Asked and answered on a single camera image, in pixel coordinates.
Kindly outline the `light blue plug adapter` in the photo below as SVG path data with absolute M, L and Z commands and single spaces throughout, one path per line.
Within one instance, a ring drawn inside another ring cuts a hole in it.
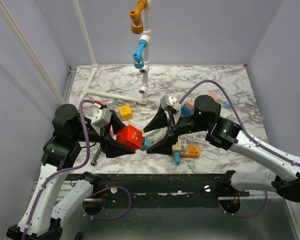
M 181 157 L 180 157 L 180 153 L 178 151 L 174 152 L 174 162 L 176 166 L 179 166 L 181 163 Z

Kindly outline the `wooden cube socket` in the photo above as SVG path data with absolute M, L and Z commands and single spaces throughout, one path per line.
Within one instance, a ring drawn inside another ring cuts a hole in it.
M 175 153 L 180 153 L 182 150 L 182 141 L 179 139 L 176 144 L 172 146 L 172 154 L 171 156 L 173 157 Z

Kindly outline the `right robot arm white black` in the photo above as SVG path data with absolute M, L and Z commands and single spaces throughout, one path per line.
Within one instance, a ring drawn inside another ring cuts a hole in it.
M 209 95 L 200 95 L 194 101 L 193 114 L 181 116 L 181 104 L 177 99 L 164 95 L 156 115 L 143 131 L 147 133 L 166 128 L 166 133 L 146 152 L 171 155 L 172 146 L 179 136 L 206 132 L 205 140 L 212 146 L 243 155 L 269 170 L 264 173 L 227 171 L 226 180 L 220 183 L 220 191 L 224 195 L 231 196 L 245 190 L 269 191 L 300 203 L 300 157 L 259 140 L 220 113 L 219 103 Z

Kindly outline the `pink cube socket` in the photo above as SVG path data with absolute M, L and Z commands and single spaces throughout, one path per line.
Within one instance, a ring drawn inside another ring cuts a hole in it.
M 214 93 L 214 92 L 209 92 L 207 95 L 210 96 L 211 98 L 213 98 L 214 101 L 216 101 L 216 102 L 219 99 L 218 95 L 216 93 Z

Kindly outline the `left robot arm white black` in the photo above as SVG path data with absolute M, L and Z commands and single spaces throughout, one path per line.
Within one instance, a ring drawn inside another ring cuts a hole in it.
M 114 110 L 99 101 L 82 100 L 79 107 L 63 104 L 55 110 L 52 138 L 43 147 L 40 175 L 25 214 L 8 228 L 12 240 L 58 240 L 63 225 L 87 197 L 97 197 L 101 185 L 83 175 L 60 202 L 57 197 L 67 176 L 84 167 L 90 159 L 90 143 L 99 143 L 108 158 L 135 151 L 114 140 L 110 134 L 125 127 Z

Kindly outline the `small light blue plug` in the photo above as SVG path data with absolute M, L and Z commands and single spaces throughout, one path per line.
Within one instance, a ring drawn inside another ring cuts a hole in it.
M 227 108 L 227 109 L 231 109 L 234 105 L 234 103 L 232 101 L 224 101 L 222 104 L 221 104 L 224 108 Z

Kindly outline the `teal cube plug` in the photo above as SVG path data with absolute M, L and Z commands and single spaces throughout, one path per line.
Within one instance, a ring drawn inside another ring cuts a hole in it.
M 151 145 L 152 145 L 152 142 L 148 138 L 143 137 L 142 138 L 142 146 L 139 150 L 144 152 L 147 149 L 149 149 L 151 147 Z

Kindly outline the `yellow cube socket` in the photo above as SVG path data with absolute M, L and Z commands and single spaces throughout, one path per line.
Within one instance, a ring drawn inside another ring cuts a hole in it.
M 128 121 L 133 118 L 133 113 L 129 104 L 120 106 L 119 113 L 122 121 Z

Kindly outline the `red cube socket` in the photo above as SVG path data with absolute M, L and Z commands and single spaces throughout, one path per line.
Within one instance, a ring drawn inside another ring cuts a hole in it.
M 143 146 L 143 133 L 129 124 L 117 132 L 116 141 L 132 150 L 138 150 Z

